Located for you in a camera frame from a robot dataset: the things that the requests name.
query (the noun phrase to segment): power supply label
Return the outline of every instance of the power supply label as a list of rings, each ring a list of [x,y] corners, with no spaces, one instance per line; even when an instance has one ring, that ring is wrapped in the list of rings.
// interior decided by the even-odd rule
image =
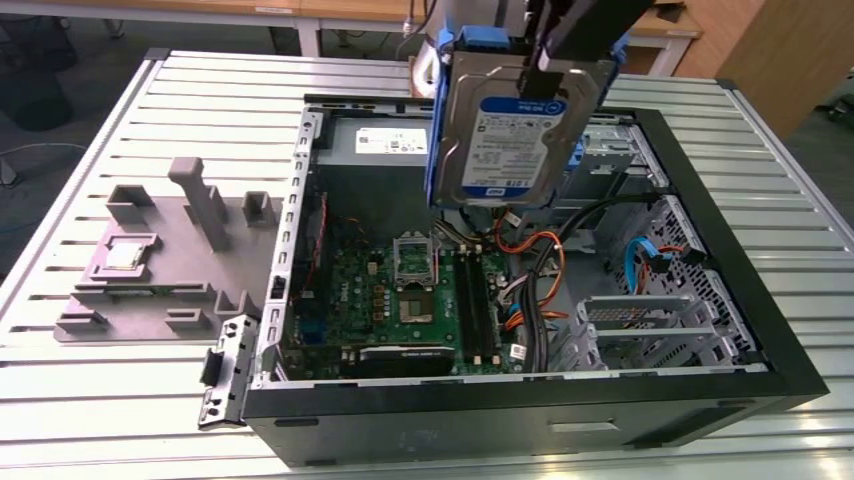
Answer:
[[[464,190],[478,197],[517,197],[537,181],[549,149],[544,134],[556,128],[568,104],[488,97],[472,132]]]
[[[397,155],[428,154],[428,130],[424,128],[361,128],[357,153]]]

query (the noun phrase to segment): gray 3d printed holder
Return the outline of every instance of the gray 3d printed holder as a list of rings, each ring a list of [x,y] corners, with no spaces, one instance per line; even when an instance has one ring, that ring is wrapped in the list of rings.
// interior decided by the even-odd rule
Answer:
[[[203,168],[198,158],[173,162],[186,198],[114,189],[114,219],[57,322],[61,342],[210,339],[229,318],[259,318],[282,201],[267,192],[223,199]]]

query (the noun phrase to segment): processor chip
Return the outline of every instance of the processor chip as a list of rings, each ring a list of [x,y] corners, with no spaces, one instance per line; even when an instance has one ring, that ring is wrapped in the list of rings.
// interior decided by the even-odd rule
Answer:
[[[146,245],[142,243],[114,244],[105,261],[105,270],[137,270],[145,252]]]

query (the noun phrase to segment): table surface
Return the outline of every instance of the table surface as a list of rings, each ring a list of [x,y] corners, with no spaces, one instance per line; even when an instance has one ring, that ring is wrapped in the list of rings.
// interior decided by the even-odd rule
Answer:
[[[62,346],[53,330],[107,226],[114,186],[143,184],[153,195],[178,195],[171,158],[198,156],[223,196],[287,192],[310,92],[405,96],[408,65],[198,52],[142,65],[0,287],[5,479],[287,472],[251,430],[197,430],[210,342]],[[677,449],[378,465],[382,471],[362,475],[436,478],[434,468],[445,467],[446,478],[573,472],[584,479],[720,480],[768,478],[769,471],[780,478],[852,478],[852,237],[792,158],[713,81],[622,76],[606,105],[664,112],[832,393]]]
[[[404,22],[409,15],[406,0],[29,0],[33,3],[77,5],[190,12],[251,15],[290,15],[346,20]],[[416,21],[425,18],[424,2],[416,2]],[[632,33],[638,36],[690,37],[702,35],[702,28],[690,15],[682,14],[672,23],[658,18],[653,11],[641,17]]]

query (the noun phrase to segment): side panel hinge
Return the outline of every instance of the side panel hinge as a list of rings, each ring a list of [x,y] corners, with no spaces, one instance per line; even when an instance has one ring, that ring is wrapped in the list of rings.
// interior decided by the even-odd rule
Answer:
[[[201,430],[246,426],[241,417],[251,381],[258,327],[258,320],[249,315],[223,322],[217,346],[205,358],[201,381],[207,388],[199,413]]]

